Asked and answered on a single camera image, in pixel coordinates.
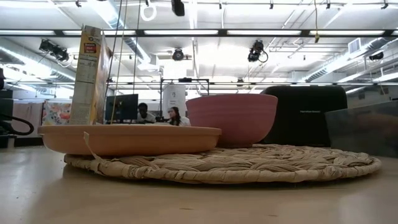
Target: pink bowl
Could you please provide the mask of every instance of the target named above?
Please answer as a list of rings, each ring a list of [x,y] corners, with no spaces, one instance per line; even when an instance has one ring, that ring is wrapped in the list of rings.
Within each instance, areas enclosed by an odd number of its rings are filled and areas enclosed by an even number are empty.
[[[219,147],[251,147],[274,124],[278,99],[270,95],[205,96],[187,101],[192,126],[220,128]]]

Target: shallow clay dish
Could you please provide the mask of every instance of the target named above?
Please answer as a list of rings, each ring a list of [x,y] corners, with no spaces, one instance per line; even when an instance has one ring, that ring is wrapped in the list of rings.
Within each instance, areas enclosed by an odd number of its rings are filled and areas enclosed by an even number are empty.
[[[91,155],[83,139],[84,132],[90,135],[90,148],[99,156],[202,152],[213,149],[221,135],[221,130],[216,128],[138,124],[39,127],[47,148],[67,154]]]
[[[274,124],[278,99],[271,95],[230,94],[187,101],[192,126],[220,128],[219,147],[251,147]]]

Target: clear plastic bin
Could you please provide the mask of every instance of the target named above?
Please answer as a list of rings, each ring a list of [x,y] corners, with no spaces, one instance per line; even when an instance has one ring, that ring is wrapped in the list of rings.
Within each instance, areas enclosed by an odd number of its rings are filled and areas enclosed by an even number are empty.
[[[325,113],[332,148],[398,157],[398,101]]]

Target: ventilation pipe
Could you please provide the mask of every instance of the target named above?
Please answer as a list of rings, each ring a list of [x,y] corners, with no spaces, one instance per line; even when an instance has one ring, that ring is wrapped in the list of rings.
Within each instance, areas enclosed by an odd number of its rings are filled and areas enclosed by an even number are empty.
[[[55,62],[47,58],[43,58],[43,56],[38,55],[30,50],[27,50],[10,40],[5,38],[0,38],[0,49],[3,53],[9,54],[11,57],[18,58],[20,61],[25,64],[29,64],[27,61],[33,62],[38,67],[44,68],[53,74],[57,74],[60,77],[68,78],[69,80],[75,80],[76,74],[75,72],[63,68]]]
[[[395,38],[383,38],[383,37],[374,39],[370,41],[368,44],[361,47],[360,50],[357,52],[353,53],[346,52],[345,54],[342,54],[340,57],[335,58],[332,62],[329,62],[328,64],[322,66],[322,68],[317,68],[309,71],[309,73],[304,78],[302,78],[300,82],[304,81],[312,82],[321,76],[327,75],[339,68],[343,68],[344,66],[349,65],[350,63],[353,62],[353,59],[355,58],[367,57],[368,55],[373,54],[375,51],[379,50],[383,46],[392,43],[395,40],[396,40]]]
[[[110,26],[112,29],[128,29],[124,26],[122,17],[119,19],[119,12],[116,9],[114,1],[97,1],[88,0],[93,9],[99,16]],[[150,57],[145,53],[144,49],[137,43],[137,40],[132,37],[123,37],[123,41],[131,48],[131,50],[137,55],[140,63],[150,63]]]

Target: round woven rug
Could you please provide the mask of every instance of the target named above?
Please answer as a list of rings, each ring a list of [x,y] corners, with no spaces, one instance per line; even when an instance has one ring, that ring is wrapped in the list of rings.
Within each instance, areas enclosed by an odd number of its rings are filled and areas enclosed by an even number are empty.
[[[190,184],[326,181],[370,174],[379,159],[338,149],[254,145],[198,154],[100,158],[66,155],[73,167],[123,179],[162,179]]]

